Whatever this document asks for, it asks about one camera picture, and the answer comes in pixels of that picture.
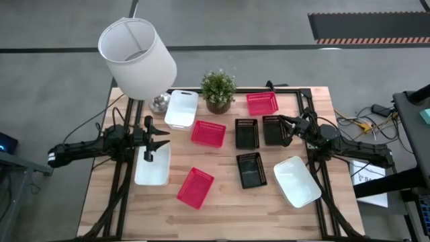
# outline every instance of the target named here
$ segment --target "gray floor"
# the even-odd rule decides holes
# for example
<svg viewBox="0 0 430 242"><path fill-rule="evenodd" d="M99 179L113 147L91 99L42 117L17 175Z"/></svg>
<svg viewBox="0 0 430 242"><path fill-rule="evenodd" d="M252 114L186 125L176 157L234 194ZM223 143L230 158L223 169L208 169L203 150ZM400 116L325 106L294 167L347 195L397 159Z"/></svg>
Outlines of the gray floor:
<svg viewBox="0 0 430 242"><path fill-rule="evenodd" d="M130 0L0 0L0 48L92 47L110 23L127 16ZM418 0L198 1L142 0L137 17L157 28L167 45L312 44L310 12L422 11ZM174 86L199 85L202 75L224 69L239 86L268 79L292 86L329 86L333 105L349 115L373 103L391 106L391 95L429 83L428 49L175 52ZM98 54L0 54L0 131L20 141L17 154L46 164L47 150L108 98L110 72ZM352 135L359 132L348 129ZM70 141L92 139L93 124ZM372 142L371 137L363 140ZM390 144L399 171L415 166L398 143ZM14 241L74 237L91 162L34 176L42 191L21 210ZM360 204L366 233L403 239L405 212L398 194L390 208Z"/></svg>

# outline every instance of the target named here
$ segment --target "plant pot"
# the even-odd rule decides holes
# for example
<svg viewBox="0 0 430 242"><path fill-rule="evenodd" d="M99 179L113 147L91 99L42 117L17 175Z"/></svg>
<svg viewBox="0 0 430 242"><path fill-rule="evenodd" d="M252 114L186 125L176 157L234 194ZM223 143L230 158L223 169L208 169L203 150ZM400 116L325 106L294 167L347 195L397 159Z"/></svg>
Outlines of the plant pot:
<svg viewBox="0 0 430 242"><path fill-rule="evenodd" d="M211 111L214 114L223 114L227 112L230 109L231 103L228 102L224 104L223 106L219 106L218 104L213 104L206 100L206 106L208 107L209 111Z"/></svg>

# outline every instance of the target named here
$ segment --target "red mesh basket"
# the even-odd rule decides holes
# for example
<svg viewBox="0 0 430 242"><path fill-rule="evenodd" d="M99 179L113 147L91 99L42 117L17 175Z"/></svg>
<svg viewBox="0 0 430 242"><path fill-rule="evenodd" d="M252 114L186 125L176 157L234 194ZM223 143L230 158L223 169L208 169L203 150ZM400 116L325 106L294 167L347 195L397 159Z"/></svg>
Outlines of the red mesh basket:
<svg viewBox="0 0 430 242"><path fill-rule="evenodd" d="M273 114L279 110L276 95L272 91L247 94L247 103L251 116Z"/></svg>
<svg viewBox="0 0 430 242"><path fill-rule="evenodd" d="M191 136L191 141L200 145L219 148L222 146L225 134L225 125L197 120Z"/></svg>
<svg viewBox="0 0 430 242"><path fill-rule="evenodd" d="M213 182L213 176L192 167L177 194L177 199L195 209L200 209Z"/></svg>

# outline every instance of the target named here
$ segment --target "black floor mat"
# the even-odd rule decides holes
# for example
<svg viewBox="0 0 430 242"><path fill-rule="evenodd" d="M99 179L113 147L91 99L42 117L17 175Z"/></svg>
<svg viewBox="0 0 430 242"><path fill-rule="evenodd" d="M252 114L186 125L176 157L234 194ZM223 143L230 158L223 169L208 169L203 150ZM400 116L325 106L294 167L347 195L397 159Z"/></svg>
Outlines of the black floor mat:
<svg viewBox="0 0 430 242"><path fill-rule="evenodd" d="M310 13L318 44L414 44L430 42L430 14Z"/></svg>

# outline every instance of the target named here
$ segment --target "wooden table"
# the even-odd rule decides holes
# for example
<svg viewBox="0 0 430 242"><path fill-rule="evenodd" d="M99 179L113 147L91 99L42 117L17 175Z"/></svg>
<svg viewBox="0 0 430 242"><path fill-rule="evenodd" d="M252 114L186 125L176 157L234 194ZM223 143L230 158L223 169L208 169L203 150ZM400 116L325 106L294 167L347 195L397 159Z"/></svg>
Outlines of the wooden table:
<svg viewBox="0 0 430 242"><path fill-rule="evenodd" d="M311 90L314 108L318 115L335 123L328 87L311 87ZM119 89L112 89L110 102L121 94ZM280 193L273 175L273 166L292 156L297 155L307 161L304 142L300 138L295 138L287 148L265 146L261 117L257 116L260 148L255 151L237 150L234 141L234 119L248 118L249 115L245 94L236 94L235 100L231 109L223 115L210 113L206 109L205 101L202 98L199 100L196 119L224 124L227 127L224 144L219 149L192 143L191 132L171 130L164 123L164 116L152 114L148 108L148 102L145 103L142 118L146 115L153 116L154 124L158 129L171 133L168 136L157 137L159 140L171 140L169 184L162 187L138 186L132 178L123 239L321 238L314 203L303 208L289 205ZM128 98L124 96L111 108L116 106L125 114L127 101ZM295 95L277 94L277 102L279 111L276 114L298 115ZM111 113L107 112L104 128L112 125ZM244 190L241 187L236 155L250 152L260 152L267 186ZM105 157L100 157L96 163L104 159ZM354 229L364 234L347 164L332 159L327 166L337 207ZM78 235L85 234L106 208L114 167L114 162L107 162L92 172ZM192 167L197 167L215 177L201 210L195 210L176 199ZM325 204L324 210L327 227L331 231L329 212Z"/></svg>

